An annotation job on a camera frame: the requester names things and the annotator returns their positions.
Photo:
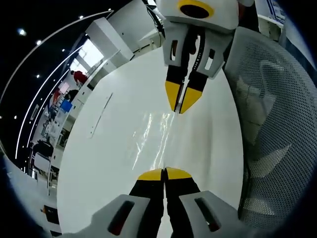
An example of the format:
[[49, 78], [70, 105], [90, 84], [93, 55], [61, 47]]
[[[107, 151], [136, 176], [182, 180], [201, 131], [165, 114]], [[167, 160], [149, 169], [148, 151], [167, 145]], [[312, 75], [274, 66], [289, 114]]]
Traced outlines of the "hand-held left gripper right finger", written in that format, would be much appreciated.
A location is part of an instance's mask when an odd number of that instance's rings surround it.
[[210, 191], [200, 191], [192, 176], [165, 168], [167, 211], [176, 238], [246, 238], [237, 210]]

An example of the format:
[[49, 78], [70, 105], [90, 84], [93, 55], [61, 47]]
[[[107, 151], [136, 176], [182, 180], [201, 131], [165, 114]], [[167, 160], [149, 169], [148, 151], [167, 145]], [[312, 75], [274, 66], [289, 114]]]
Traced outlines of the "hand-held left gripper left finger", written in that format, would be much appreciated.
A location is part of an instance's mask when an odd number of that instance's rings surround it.
[[141, 174], [129, 194], [96, 212], [92, 238], [153, 238], [163, 215], [163, 169]]

